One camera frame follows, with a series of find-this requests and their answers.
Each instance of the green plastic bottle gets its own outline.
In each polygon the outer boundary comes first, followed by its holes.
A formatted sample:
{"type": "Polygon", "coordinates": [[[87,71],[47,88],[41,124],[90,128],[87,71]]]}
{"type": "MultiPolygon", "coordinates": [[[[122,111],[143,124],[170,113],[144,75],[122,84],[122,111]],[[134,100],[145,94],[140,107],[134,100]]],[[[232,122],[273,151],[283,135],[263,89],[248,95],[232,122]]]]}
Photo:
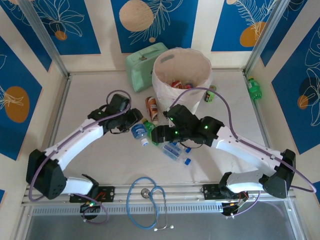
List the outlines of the green plastic bottle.
{"type": "MultiPolygon", "coordinates": [[[[151,131],[156,128],[156,125],[154,125],[152,122],[149,122],[146,118],[143,118],[143,119],[142,119],[142,123],[143,123],[145,129],[146,129],[147,132],[148,132],[148,137],[149,137],[149,138],[151,139],[151,141],[152,141],[151,131]]],[[[153,143],[154,145],[156,145],[156,146],[159,145],[159,143],[156,143],[156,142],[154,142],[154,141],[152,141],[152,143],[153,143]]]]}
{"type": "Polygon", "coordinates": [[[248,81],[248,90],[250,97],[254,101],[260,99],[262,97],[262,92],[259,83],[256,80],[254,80],[253,77],[249,78],[248,81]]]}

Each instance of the mint green lunch box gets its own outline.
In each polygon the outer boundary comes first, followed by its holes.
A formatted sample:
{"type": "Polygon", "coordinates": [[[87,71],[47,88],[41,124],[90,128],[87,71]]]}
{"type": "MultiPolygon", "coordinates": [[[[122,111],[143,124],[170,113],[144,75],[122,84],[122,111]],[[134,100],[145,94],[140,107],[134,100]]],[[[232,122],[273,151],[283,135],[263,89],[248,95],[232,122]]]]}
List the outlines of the mint green lunch box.
{"type": "Polygon", "coordinates": [[[152,71],[157,57],[168,48],[158,42],[140,51],[130,54],[125,59],[126,74],[135,92],[140,92],[152,86],[152,71]]]}

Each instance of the stethoscope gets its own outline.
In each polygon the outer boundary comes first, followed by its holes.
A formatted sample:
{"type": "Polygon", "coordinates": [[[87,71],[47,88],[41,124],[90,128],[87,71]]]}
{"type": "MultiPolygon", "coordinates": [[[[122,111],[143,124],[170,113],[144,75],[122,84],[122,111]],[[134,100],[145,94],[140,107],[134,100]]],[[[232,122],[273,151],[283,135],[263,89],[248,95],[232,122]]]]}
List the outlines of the stethoscope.
{"type": "Polygon", "coordinates": [[[138,178],[137,180],[135,180],[129,191],[128,191],[128,195],[126,197],[126,212],[128,214],[128,217],[130,218],[130,220],[133,222],[134,225],[136,225],[137,227],[141,228],[141,229],[145,229],[145,230],[149,230],[149,229],[152,229],[154,231],[158,231],[158,230],[164,230],[164,229],[173,229],[174,226],[173,225],[170,225],[168,226],[168,209],[167,209],[167,201],[166,201],[166,193],[165,193],[165,190],[161,187],[161,186],[158,186],[156,184],[156,182],[151,179],[150,177],[147,177],[147,176],[143,176],[143,177],[140,177],[138,178]],[[142,226],[140,225],[139,223],[137,223],[134,218],[132,217],[131,213],[130,213],[130,207],[129,207],[129,201],[130,201],[130,195],[131,195],[131,192],[133,190],[133,188],[135,187],[135,185],[140,181],[140,180],[149,180],[153,185],[154,185],[154,188],[152,188],[151,191],[149,191],[148,189],[144,188],[142,189],[141,191],[141,195],[146,198],[146,199],[150,199],[151,203],[153,204],[153,208],[154,208],[154,215],[155,215],[155,220],[153,222],[153,224],[151,224],[150,226],[142,226]],[[159,219],[159,209],[155,203],[155,200],[153,198],[153,193],[155,192],[161,192],[162,195],[163,195],[163,202],[164,202],[164,213],[165,213],[165,226],[161,227],[159,222],[158,222],[158,219],[159,219]]]}

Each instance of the plastic bottle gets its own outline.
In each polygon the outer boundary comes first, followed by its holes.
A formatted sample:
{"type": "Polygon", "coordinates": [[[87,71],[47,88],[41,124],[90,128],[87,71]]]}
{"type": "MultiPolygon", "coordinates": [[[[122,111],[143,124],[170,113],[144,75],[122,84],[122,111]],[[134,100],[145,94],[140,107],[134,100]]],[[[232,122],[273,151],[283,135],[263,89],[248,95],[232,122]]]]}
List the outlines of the plastic bottle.
{"type": "MultiPolygon", "coordinates": [[[[156,125],[154,125],[152,122],[149,122],[146,118],[142,118],[142,123],[143,123],[145,129],[146,129],[147,132],[148,132],[148,137],[149,137],[149,139],[152,141],[151,131],[156,128],[156,125]]],[[[159,145],[159,143],[156,143],[156,142],[154,142],[154,141],[153,141],[152,143],[153,143],[154,145],[156,145],[156,146],[159,145]]]]}
{"type": "Polygon", "coordinates": [[[135,139],[140,140],[142,146],[148,145],[149,141],[147,139],[147,130],[145,126],[141,123],[134,125],[131,128],[131,132],[135,139]]]}
{"type": "Polygon", "coordinates": [[[167,155],[169,158],[175,160],[176,162],[183,163],[185,165],[189,165],[191,162],[191,159],[186,156],[186,153],[176,145],[172,143],[164,143],[161,146],[162,152],[167,155]]]}
{"type": "Polygon", "coordinates": [[[191,147],[185,147],[183,146],[180,142],[173,142],[173,145],[177,146],[178,148],[182,149],[183,151],[185,151],[187,154],[190,153],[191,151],[191,147]]]}
{"type": "Polygon", "coordinates": [[[248,81],[248,90],[250,97],[254,101],[260,99],[262,97],[262,92],[259,83],[256,80],[254,80],[253,77],[249,78],[248,81]]]}

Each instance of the white table surface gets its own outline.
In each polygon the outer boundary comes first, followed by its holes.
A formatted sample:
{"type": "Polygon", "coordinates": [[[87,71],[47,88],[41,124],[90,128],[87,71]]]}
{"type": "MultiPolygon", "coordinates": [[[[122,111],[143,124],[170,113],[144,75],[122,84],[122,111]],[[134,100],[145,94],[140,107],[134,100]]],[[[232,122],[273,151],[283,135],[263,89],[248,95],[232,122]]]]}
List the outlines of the white table surface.
{"type": "MultiPolygon", "coordinates": [[[[235,131],[263,145],[242,72],[214,72],[212,84],[230,105],[235,131]]],[[[108,93],[117,89],[129,92],[132,107],[148,116],[145,99],[156,96],[153,88],[135,93],[127,82],[125,72],[73,75],[55,141],[59,142],[78,128],[91,111],[106,103],[108,93]]],[[[229,125],[227,109],[217,96],[212,103],[201,100],[196,115],[198,118],[212,116],[229,125]]],[[[192,149],[190,158],[191,164],[185,166],[168,158],[153,144],[141,146],[131,132],[119,135],[107,133],[76,156],[64,172],[66,176],[74,177],[87,174],[100,184],[118,185],[131,184],[142,176],[151,177],[158,184],[219,182],[225,172],[255,170],[243,160],[205,145],[192,149]]]]}

